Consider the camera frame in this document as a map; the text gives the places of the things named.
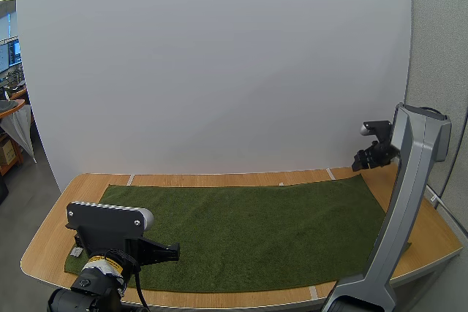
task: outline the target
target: white backdrop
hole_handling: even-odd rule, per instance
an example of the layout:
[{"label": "white backdrop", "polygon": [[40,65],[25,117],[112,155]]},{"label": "white backdrop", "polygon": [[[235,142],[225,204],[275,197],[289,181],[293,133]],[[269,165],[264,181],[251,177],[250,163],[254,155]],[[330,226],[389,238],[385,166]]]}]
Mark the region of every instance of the white backdrop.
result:
[{"label": "white backdrop", "polygon": [[18,30],[63,190],[351,165],[404,97],[410,0],[18,0]]}]

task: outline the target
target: green artificial turf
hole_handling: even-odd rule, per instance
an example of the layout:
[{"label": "green artificial turf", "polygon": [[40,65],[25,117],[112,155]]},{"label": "green artificial turf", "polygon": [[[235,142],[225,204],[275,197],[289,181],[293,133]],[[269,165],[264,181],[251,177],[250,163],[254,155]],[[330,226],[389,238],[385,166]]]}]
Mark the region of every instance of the green artificial turf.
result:
[{"label": "green artificial turf", "polygon": [[[101,203],[148,208],[145,237],[181,244],[180,261],[140,274],[144,289],[172,292],[286,289],[358,273],[385,217],[360,175],[295,186],[109,186]],[[78,274],[86,260],[69,256],[65,271]]]}]

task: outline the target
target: computer monitor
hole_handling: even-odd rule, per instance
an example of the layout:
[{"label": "computer monitor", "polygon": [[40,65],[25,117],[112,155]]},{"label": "computer monitor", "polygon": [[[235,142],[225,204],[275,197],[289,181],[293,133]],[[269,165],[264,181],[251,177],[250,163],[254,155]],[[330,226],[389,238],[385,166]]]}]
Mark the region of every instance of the computer monitor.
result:
[{"label": "computer monitor", "polygon": [[18,39],[8,43],[8,51],[10,57],[10,66],[19,64],[21,62],[20,42]]},{"label": "computer monitor", "polygon": [[10,65],[10,51],[8,44],[0,45],[0,72],[9,69]]}]

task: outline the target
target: yellow label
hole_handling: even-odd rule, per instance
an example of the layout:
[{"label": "yellow label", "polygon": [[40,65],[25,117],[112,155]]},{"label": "yellow label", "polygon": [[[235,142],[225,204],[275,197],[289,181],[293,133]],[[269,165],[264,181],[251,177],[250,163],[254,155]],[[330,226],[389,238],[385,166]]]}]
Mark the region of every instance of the yellow label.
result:
[{"label": "yellow label", "polygon": [[103,256],[93,256],[91,257],[89,260],[88,260],[88,263],[89,262],[94,262],[94,261],[99,261],[101,259],[105,259],[105,261],[111,265],[112,267],[114,267],[114,269],[119,272],[120,274],[122,274],[122,271],[124,270],[122,268],[121,265],[119,265],[117,262],[115,262],[113,259],[108,259],[108,258],[104,258]]}]

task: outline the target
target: office desk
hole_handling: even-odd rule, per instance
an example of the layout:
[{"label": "office desk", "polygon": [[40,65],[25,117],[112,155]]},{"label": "office desk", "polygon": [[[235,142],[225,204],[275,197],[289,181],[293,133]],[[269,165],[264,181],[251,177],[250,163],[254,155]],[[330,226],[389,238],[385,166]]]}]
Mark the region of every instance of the office desk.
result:
[{"label": "office desk", "polygon": [[16,107],[14,107],[14,108],[12,108],[10,110],[7,110],[7,111],[4,111],[4,112],[0,113],[0,118],[4,118],[4,117],[7,117],[7,116],[11,115],[12,113],[15,113],[20,108],[22,108],[24,106],[24,104],[26,103],[26,101],[23,100],[23,99],[18,99],[16,101],[18,102],[18,105],[16,105]]},{"label": "office desk", "polygon": [[[395,164],[383,168],[361,171],[372,194],[384,210],[396,177]],[[336,178],[352,177],[350,168],[332,169]],[[23,272],[54,286],[70,287],[76,275],[64,272],[64,262],[74,243],[72,230],[67,223],[65,207],[69,202],[81,200],[98,202],[109,184],[133,186],[277,186],[330,180],[327,170],[252,173],[239,175],[97,175],[77,176],[60,196],[22,260]],[[438,212],[425,199],[422,202],[412,234],[412,245],[401,257],[392,277],[392,286],[399,286],[428,275],[445,266],[461,250],[461,244]],[[178,293],[145,290],[149,305],[177,308],[257,308],[262,311],[294,309],[310,311],[317,308],[333,288],[334,282],[296,289],[269,292],[242,293]],[[124,301],[139,302],[135,289],[127,289]]]}]

